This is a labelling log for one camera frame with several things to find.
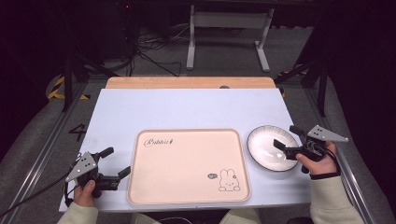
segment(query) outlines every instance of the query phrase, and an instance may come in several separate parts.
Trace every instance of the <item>white table surface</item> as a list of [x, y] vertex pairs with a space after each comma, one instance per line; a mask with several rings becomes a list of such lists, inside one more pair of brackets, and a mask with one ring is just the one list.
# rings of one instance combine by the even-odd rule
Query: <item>white table surface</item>
[[[248, 152], [248, 135], [255, 128], [273, 125], [289, 131], [292, 124], [278, 89], [103, 89], [80, 152], [114, 147], [113, 154], [99, 161], [99, 172], [117, 175], [132, 165], [136, 137], [143, 130], [231, 128], [239, 132], [245, 153], [251, 191], [246, 201], [131, 204], [127, 200], [127, 176], [117, 191], [103, 191], [95, 206], [104, 212], [149, 212], [310, 203], [309, 175], [301, 172], [300, 164], [286, 172], [274, 172], [260, 166]], [[301, 145], [298, 136], [291, 135]], [[59, 210], [66, 209], [62, 199]]]

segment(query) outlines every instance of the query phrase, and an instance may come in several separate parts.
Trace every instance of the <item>person's left hand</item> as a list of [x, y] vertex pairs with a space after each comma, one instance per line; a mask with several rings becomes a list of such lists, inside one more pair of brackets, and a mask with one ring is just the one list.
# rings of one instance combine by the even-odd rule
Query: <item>person's left hand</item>
[[90, 180], [84, 189], [78, 187], [74, 190], [74, 203], [83, 207], [94, 207], [92, 192], [95, 189], [95, 181]]

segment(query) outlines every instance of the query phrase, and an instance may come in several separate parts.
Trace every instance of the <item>pink tray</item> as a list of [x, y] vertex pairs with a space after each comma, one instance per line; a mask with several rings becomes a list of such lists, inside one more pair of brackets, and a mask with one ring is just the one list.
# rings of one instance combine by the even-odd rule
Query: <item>pink tray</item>
[[240, 202], [250, 195], [239, 134], [232, 129], [143, 131], [132, 167], [130, 203]]

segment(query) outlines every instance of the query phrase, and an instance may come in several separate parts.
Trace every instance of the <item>table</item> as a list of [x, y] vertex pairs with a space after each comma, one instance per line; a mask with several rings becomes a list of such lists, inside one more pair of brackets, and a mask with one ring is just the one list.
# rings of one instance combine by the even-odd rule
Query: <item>table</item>
[[229, 27], [262, 29], [261, 39], [260, 41], [255, 41], [255, 48], [259, 56], [262, 71], [269, 72], [270, 66], [265, 57], [263, 46], [273, 14], [273, 9], [269, 9], [267, 13], [196, 12], [195, 7], [191, 6], [190, 44], [187, 54], [187, 70], [192, 70], [194, 67], [195, 27]]
[[[251, 194], [236, 203], [137, 205], [127, 201], [128, 176], [117, 191], [104, 191], [95, 204], [103, 212], [152, 212], [309, 203], [310, 180], [300, 164], [287, 172], [273, 172], [249, 155], [249, 133], [266, 124], [284, 130], [292, 124], [280, 91], [269, 77], [113, 77], [99, 96], [80, 150], [95, 153], [114, 147], [115, 152], [99, 162], [100, 173], [115, 175], [131, 165], [134, 141], [142, 130], [229, 127], [241, 137]], [[61, 201], [60, 211], [65, 210]]]

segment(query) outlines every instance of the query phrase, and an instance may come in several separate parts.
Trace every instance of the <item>metal frame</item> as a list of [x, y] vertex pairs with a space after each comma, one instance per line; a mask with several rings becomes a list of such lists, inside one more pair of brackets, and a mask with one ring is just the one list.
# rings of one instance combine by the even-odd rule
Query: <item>metal frame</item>
[[273, 8], [269, 9], [267, 13], [195, 12], [195, 7], [192, 5], [190, 15], [190, 44], [186, 69], [192, 70], [194, 67], [195, 27], [230, 27], [262, 29], [262, 37], [260, 41], [255, 41], [255, 48], [259, 55], [262, 71], [269, 72], [270, 67], [262, 47], [264, 46], [273, 14]]
[[[76, 87], [75, 92], [73, 94], [73, 97], [75, 99], [78, 99], [78, 97], [84, 92], [85, 87], [87, 86], [86, 83], [78, 83], [77, 85], [78, 86]], [[52, 155], [52, 152], [55, 149], [55, 144], [60, 138], [61, 130], [66, 124], [68, 118], [70, 117], [77, 103], [78, 101], [72, 101], [69, 108], [65, 112], [61, 113], [61, 116], [58, 118], [54, 128], [52, 129], [52, 132], [50, 133], [46, 144], [41, 149], [40, 154], [35, 160], [35, 163], [30, 169], [27, 177], [23, 181], [21, 188], [18, 191], [17, 195], [15, 196], [14, 201], [12, 202], [10, 207], [12, 207], [14, 204], [19, 203], [20, 201], [31, 195], [35, 187], [35, 184], [37, 183], [38, 179], [43, 173], [44, 168], [46, 167], [46, 164], [49, 161], [50, 156]], [[20, 205], [19, 207], [15, 208], [13, 211], [5, 215], [1, 220], [1, 224], [15, 223], [23, 207], [24, 204]]]
[[168, 4], [168, 5], [196, 5], [196, 6], [234, 6], [234, 7], [269, 7], [269, 8], [310, 8], [337, 9], [332, 0], [295, 1], [295, 0], [131, 0], [131, 3]]
[[[308, 99], [308, 102], [311, 104], [311, 107], [315, 111], [317, 119], [319, 120], [319, 126], [331, 131], [332, 129], [329, 122], [326, 120], [325, 117], [321, 116], [321, 113], [319, 111], [316, 110], [317, 99], [315, 97], [314, 91], [312, 89], [305, 89], [305, 95]], [[343, 153], [343, 149], [339, 146], [337, 146], [337, 160], [341, 167], [341, 177], [349, 200], [361, 214], [364, 223], [375, 224], [376, 221], [368, 209], [368, 205], [367, 202], [364, 200], [361, 188], [359, 187], [359, 184], [356, 181], [356, 178], [347, 163], [347, 159]]]

